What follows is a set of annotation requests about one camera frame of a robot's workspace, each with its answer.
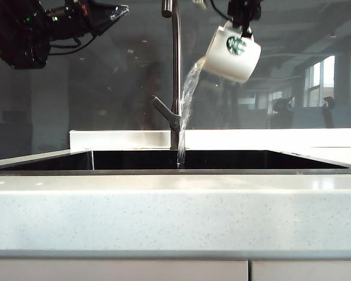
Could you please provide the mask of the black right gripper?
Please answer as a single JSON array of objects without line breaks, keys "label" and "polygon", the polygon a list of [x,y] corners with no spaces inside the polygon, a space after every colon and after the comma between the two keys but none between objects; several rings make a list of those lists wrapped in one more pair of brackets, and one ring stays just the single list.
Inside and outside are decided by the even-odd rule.
[{"label": "black right gripper", "polygon": [[228,15],[234,20],[233,28],[242,27],[242,37],[251,38],[252,30],[250,20],[259,20],[261,18],[262,0],[231,0],[228,3]]}]

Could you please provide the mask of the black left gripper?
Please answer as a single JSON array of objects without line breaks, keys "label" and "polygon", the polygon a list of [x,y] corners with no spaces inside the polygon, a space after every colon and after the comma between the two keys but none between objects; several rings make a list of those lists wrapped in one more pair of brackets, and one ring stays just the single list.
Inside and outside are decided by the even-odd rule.
[{"label": "black left gripper", "polygon": [[93,35],[102,35],[129,13],[128,5],[102,4],[97,1],[72,1],[77,18]]}]

